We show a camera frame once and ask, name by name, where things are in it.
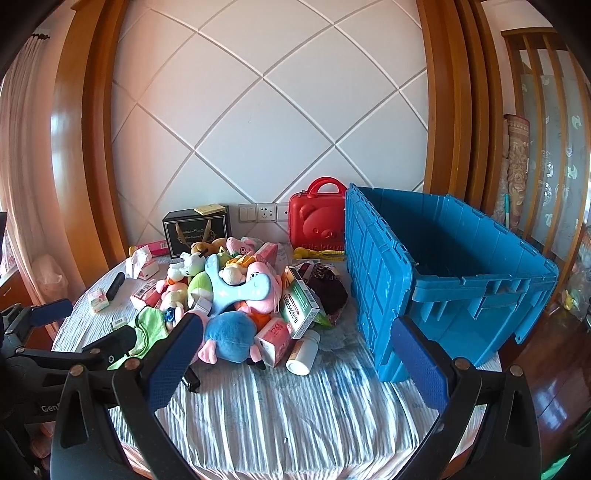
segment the white switch plate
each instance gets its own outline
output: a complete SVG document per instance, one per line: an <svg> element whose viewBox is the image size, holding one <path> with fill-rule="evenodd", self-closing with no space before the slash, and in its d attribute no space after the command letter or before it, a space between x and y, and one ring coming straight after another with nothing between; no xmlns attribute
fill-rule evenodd
<svg viewBox="0 0 591 480"><path fill-rule="evenodd" d="M277 207L275 203L257 203L256 220L258 222L276 222Z"/></svg>
<svg viewBox="0 0 591 480"><path fill-rule="evenodd" d="M243 203L238 205L240 223L256 222L256 205L254 203Z"/></svg>
<svg viewBox="0 0 591 480"><path fill-rule="evenodd" d="M289 203L278 203L277 204L277 221L278 222L286 222L287 221L288 207L289 207Z"/></svg>

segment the storage crate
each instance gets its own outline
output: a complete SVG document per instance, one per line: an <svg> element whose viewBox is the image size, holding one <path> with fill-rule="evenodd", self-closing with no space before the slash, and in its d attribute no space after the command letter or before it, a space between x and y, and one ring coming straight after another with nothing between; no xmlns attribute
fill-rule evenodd
<svg viewBox="0 0 591 480"><path fill-rule="evenodd" d="M530 244L451 195L353 184L345 251L358 327L381 381L408 377L389 341L396 317L409 315L452 358L479 366L513 333L525 339L558 274Z"/></svg>

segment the white bottle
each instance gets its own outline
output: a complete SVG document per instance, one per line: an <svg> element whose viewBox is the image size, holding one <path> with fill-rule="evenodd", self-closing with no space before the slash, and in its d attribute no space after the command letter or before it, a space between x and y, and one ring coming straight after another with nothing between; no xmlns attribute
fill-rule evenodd
<svg viewBox="0 0 591 480"><path fill-rule="evenodd" d="M287 359L287 369L296 375L307 375L312 369L314 358L318 353L320 335L314 330L308 330L304 336L295 343L290 357Z"/></svg>

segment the diamond pattern wall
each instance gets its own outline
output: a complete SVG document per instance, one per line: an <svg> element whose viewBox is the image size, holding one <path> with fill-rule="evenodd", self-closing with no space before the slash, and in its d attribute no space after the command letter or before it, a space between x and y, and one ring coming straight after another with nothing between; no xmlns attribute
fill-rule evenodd
<svg viewBox="0 0 591 480"><path fill-rule="evenodd" d="M427 75L415 0L132 0L112 99L113 160L128 240L162 217L286 202L320 176L420 190Z"/></svg>

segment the red suitcase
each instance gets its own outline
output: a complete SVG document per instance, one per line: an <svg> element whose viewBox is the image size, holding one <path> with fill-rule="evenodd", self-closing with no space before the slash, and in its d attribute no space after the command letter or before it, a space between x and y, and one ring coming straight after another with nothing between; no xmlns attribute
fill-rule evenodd
<svg viewBox="0 0 591 480"><path fill-rule="evenodd" d="M338 193L318 192L323 185L334 184ZM291 196L288 230L294 248L312 250L345 249L345 191L347 187L333 177L313 181L308 190Z"/></svg>

